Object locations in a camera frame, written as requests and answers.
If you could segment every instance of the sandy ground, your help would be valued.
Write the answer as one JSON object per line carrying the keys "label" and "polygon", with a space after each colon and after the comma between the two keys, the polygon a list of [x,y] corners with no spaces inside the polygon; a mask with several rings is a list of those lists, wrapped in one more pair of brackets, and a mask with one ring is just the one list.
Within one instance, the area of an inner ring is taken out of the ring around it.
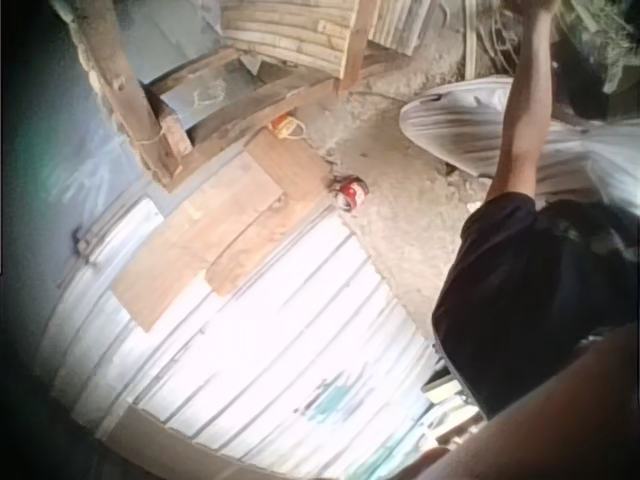
{"label": "sandy ground", "polygon": [[[368,184],[365,204],[345,219],[426,337],[432,334],[431,314],[462,224],[486,192],[476,180],[451,173],[398,126],[407,101],[462,79],[462,2],[447,6],[448,22],[439,9],[406,69],[358,85],[344,100],[297,112],[307,125],[308,141],[334,165],[334,172],[358,175]],[[492,66],[480,50],[478,76],[486,76],[493,73]]]}

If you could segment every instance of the person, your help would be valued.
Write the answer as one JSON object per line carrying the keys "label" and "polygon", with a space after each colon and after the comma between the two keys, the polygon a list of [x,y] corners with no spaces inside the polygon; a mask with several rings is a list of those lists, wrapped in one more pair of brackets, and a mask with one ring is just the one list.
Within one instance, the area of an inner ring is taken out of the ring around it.
{"label": "person", "polygon": [[[568,138],[551,121],[558,4],[522,2],[520,61],[498,151],[497,110],[487,106],[495,105],[495,89],[482,98],[477,84],[463,86],[453,101],[430,92],[403,110],[401,125],[416,143],[444,158],[478,160],[492,177],[484,204],[463,226],[433,314],[439,350],[489,422],[451,453],[427,452],[398,480],[638,473],[640,148],[626,147],[638,145],[640,124],[618,129],[625,158],[615,165],[631,179],[622,180],[626,191],[586,201],[603,185],[593,175],[603,157],[580,161],[584,145],[576,139],[584,133]],[[442,122],[452,128],[435,128]],[[475,143],[465,144],[465,135]]]}

